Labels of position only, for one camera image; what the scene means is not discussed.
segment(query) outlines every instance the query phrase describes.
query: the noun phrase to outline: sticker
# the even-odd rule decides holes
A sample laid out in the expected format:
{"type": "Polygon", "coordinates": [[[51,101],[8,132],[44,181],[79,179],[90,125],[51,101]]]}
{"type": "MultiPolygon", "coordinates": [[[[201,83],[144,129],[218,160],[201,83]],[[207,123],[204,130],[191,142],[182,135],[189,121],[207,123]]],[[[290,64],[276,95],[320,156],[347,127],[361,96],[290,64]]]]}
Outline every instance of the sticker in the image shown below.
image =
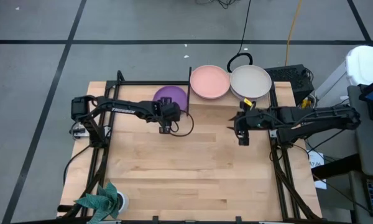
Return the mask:
{"type": "Polygon", "coordinates": [[[248,100],[247,98],[245,98],[245,99],[243,100],[243,102],[244,102],[245,104],[249,105],[249,106],[253,106],[253,103],[252,103],[250,100],[248,100]]]}

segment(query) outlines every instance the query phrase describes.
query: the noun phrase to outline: white container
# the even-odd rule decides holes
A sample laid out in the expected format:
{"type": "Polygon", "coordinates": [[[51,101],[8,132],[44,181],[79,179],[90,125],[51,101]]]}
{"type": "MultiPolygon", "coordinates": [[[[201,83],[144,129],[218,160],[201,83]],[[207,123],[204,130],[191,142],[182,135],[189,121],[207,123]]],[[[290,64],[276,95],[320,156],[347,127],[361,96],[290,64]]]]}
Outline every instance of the white container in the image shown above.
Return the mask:
{"type": "Polygon", "coordinates": [[[318,106],[333,106],[348,97],[350,85],[373,83],[373,47],[358,46],[350,50],[345,61],[315,90],[318,106]]]}
{"type": "Polygon", "coordinates": [[[119,215],[120,215],[123,212],[127,211],[127,209],[129,208],[130,200],[129,200],[129,197],[127,197],[127,195],[125,195],[124,193],[122,193],[120,191],[118,191],[117,194],[120,195],[123,199],[123,204],[119,208],[119,215]]]}

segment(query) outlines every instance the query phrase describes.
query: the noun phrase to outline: green leaves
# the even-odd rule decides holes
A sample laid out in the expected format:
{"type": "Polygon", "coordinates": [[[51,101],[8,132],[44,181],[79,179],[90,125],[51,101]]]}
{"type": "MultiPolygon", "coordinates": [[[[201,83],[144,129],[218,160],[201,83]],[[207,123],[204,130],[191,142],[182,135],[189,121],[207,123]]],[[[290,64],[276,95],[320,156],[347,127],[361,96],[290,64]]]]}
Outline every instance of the green leaves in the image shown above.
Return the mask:
{"type": "Polygon", "coordinates": [[[97,224],[108,215],[116,219],[121,206],[120,200],[117,197],[117,189],[110,182],[106,185],[105,189],[98,186],[98,195],[86,194],[85,197],[75,200],[75,202],[83,207],[96,210],[89,224],[97,224]]]}

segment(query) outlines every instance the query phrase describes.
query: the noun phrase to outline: white plate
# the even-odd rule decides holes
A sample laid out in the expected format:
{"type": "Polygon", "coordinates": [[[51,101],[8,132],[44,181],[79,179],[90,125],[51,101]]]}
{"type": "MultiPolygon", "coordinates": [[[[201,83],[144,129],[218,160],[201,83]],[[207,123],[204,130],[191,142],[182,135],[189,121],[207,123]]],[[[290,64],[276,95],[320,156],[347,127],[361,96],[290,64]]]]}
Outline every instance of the white plate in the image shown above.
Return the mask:
{"type": "Polygon", "coordinates": [[[271,85],[269,74],[255,65],[240,66],[231,75],[233,91],[244,98],[260,98],[269,92],[271,85]]]}

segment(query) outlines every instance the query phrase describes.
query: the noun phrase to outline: wire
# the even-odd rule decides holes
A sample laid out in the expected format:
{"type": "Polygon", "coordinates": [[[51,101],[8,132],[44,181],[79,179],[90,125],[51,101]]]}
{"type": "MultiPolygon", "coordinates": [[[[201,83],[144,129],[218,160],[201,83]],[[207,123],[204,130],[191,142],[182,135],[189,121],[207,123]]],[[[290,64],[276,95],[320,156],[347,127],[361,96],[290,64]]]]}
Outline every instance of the wire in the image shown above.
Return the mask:
{"type": "Polygon", "coordinates": [[[313,79],[314,79],[314,75],[313,73],[311,72],[311,70],[305,68],[305,73],[308,75],[308,77],[310,78],[310,81],[312,83],[313,79]]]}
{"type": "Polygon", "coordinates": [[[195,3],[199,4],[199,5],[207,5],[207,4],[213,3],[214,1],[215,0],[208,0],[206,2],[199,2],[199,0],[195,0],[195,3]]]}
{"type": "Polygon", "coordinates": [[[75,134],[74,134],[74,131],[73,128],[76,126],[76,124],[78,124],[78,122],[74,122],[73,125],[70,127],[70,134],[72,135],[72,139],[74,141],[76,141],[77,139],[75,138],[75,134]]]}
{"type": "Polygon", "coordinates": [[[301,147],[301,146],[297,146],[296,144],[293,144],[293,146],[296,146],[296,147],[302,149],[302,150],[306,153],[306,155],[308,156],[308,160],[310,160],[310,154],[306,151],[306,149],[304,149],[304,148],[301,147]]]}
{"type": "Polygon", "coordinates": [[[316,148],[318,148],[319,146],[321,146],[322,144],[328,142],[330,139],[333,139],[334,137],[336,137],[338,134],[340,134],[341,132],[345,131],[345,129],[343,130],[340,130],[339,132],[337,132],[336,134],[330,136],[328,139],[324,140],[323,142],[317,144],[315,147],[311,148],[308,152],[311,152],[311,151],[315,151],[316,148]]]}
{"type": "Polygon", "coordinates": [[[302,4],[303,0],[299,0],[298,2],[298,6],[297,6],[297,9],[296,9],[296,13],[294,14],[294,17],[293,17],[293,22],[292,22],[292,27],[290,28],[290,32],[288,33],[288,38],[287,38],[287,46],[286,46],[286,60],[285,60],[285,66],[287,65],[287,61],[288,61],[288,48],[290,46],[290,39],[292,38],[292,34],[293,34],[293,29],[294,29],[294,24],[295,24],[295,21],[298,17],[298,13],[300,12],[300,8],[301,8],[301,4],[302,4]]]}
{"type": "MultiPolygon", "coordinates": [[[[112,129],[110,129],[110,130],[106,133],[105,137],[108,137],[110,133],[112,133],[112,129]]],[[[76,157],[80,156],[83,152],[85,152],[89,147],[91,147],[90,144],[89,144],[87,147],[85,147],[84,149],[82,149],[80,152],[78,152],[75,156],[73,156],[73,157],[69,160],[68,164],[65,166],[65,169],[63,170],[63,184],[64,184],[64,185],[65,185],[65,181],[66,181],[66,179],[67,179],[67,171],[68,171],[68,167],[69,167],[70,163],[71,163],[74,159],[76,159],[76,157]]]]}
{"type": "Polygon", "coordinates": [[[192,120],[192,127],[191,127],[191,129],[189,130],[189,132],[186,133],[186,134],[179,134],[179,135],[178,135],[178,134],[170,133],[172,136],[175,136],[175,137],[185,137],[185,136],[191,134],[192,131],[193,131],[193,128],[195,127],[195,121],[193,120],[193,117],[191,116],[191,114],[190,114],[189,112],[187,112],[187,111],[184,111],[184,110],[181,110],[181,111],[184,112],[184,113],[186,113],[186,115],[189,116],[189,117],[191,118],[191,120],[192,120]]]}
{"type": "MultiPolygon", "coordinates": [[[[353,109],[351,109],[351,108],[337,108],[337,109],[334,109],[334,108],[333,108],[333,110],[334,110],[334,111],[331,111],[331,112],[352,111],[352,112],[354,112],[354,113],[356,113],[356,114],[359,114],[357,111],[355,111],[355,110],[353,110],[353,109]]],[[[306,115],[304,115],[302,118],[300,118],[298,121],[294,122],[291,126],[294,127],[294,126],[300,124],[300,123],[301,123],[305,118],[307,118],[307,117],[309,117],[309,116],[311,116],[311,115],[317,115],[318,113],[328,113],[328,112],[329,112],[329,111],[315,111],[315,112],[312,112],[312,113],[306,114],[306,115]]]]}
{"type": "MultiPolygon", "coordinates": [[[[283,154],[280,155],[280,157],[278,158],[278,161],[279,161],[282,157],[283,157],[283,154]]],[[[272,157],[272,151],[269,152],[269,160],[272,161],[272,162],[274,161],[274,158],[272,157]]]]}
{"type": "Polygon", "coordinates": [[[246,33],[247,19],[249,18],[250,4],[251,4],[251,0],[249,0],[249,6],[247,7],[246,21],[244,21],[244,28],[243,28],[241,46],[239,47],[239,50],[237,51],[237,54],[241,53],[241,50],[242,50],[242,45],[243,45],[243,41],[244,41],[244,34],[246,33]]]}
{"type": "Polygon", "coordinates": [[[341,105],[342,103],[344,103],[345,101],[347,101],[347,100],[349,100],[349,98],[347,98],[347,99],[345,99],[345,100],[343,100],[341,103],[338,103],[338,104],[336,104],[336,105],[334,105],[334,106],[338,106],[338,105],[341,105]]]}
{"type": "Polygon", "coordinates": [[[228,9],[228,7],[229,7],[230,5],[232,5],[232,4],[234,4],[236,1],[240,1],[240,0],[226,0],[225,2],[222,1],[222,0],[208,0],[208,1],[206,1],[206,2],[199,2],[198,0],[195,0],[195,3],[196,3],[196,4],[199,4],[199,5],[207,5],[207,4],[213,3],[213,2],[215,2],[215,1],[217,1],[217,2],[221,5],[221,7],[222,7],[223,9],[228,9]]]}
{"type": "Polygon", "coordinates": [[[318,151],[316,151],[315,149],[313,150],[313,147],[311,146],[311,144],[308,142],[308,139],[305,141],[307,144],[308,144],[308,146],[311,148],[311,150],[309,150],[307,153],[310,153],[311,151],[314,151],[314,152],[316,152],[324,161],[326,161],[326,162],[334,162],[334,161],[336,161],[335,159],[333,159],[333,158],[330,158],[330,159],[332,159],[332,161],[331,160],[329,160],[329,159],[325,159],[325,157],[324,156],[322,156],[318,151]]]}
{"type": "Polygon", "coordinates": [[[174,123],[175,123],[175,125],[176,125],[176,127],[177,127],[177,130],[176,131],[174,131],[173,129],[172,129],[172,127],[170,127],[170,130],[172,131],[172,132],[177,132],[179,129],[180,129],[180,127],[178,126],[178,123],[177,122],[175,122],[174,121],[174,123]]]}
{"type": "Polygon", "coordinates": [[[323,183],[325,183],[327,186],[331,187],[332,189],[334,189],[335,191],[337,191],[338,193],[340,193],[342,196],[344,196],[346,199],[348,199],[349,201],[351,201],[352,203],[354,203],[355,205],[363,208],[363,210],[369,212],[369,214],[373,215],[373,212],[370,211],[368,208],[366,208],[365,206],[363,206],[362,204],[356,202],[354,199],[352,198],[349,198],[346,194],[342,193],[339,189],[337,189],[336,187],[334,187],[333,185],[327,183],[326,181],[323,181],[321,180],[319,177],[317,177],[315,174],[312,174],[312,176],[316,179],[316,180],[319,180],[319,181],[322,181],[323,183]]]}
{"type": "Polygon", "coordinates": [[[67,179],[67,171],[68,171],[68,167],[69,167],[70,163],[71,163],[74,159],[76,159],[76,157],[80,156],[83,152],[85,152],[88,148],[90,148],[90,146],[91,146],[91,145],[88,145],[87,147],[85,147],[84,149],[82,149],[80,152],[78,152],[75,156],[73,156],[73,157],[69,160],[68,164],[65,166],[65,169],[63,170],[63,185],[65,185],[65,181],[66,181],[66,179],[67,179]]]}
{"type": "Polygon", "coordinates": [[[316,97],[310,93],[310,96],[313,98],[313,107],[316,106],[316,97]]]}

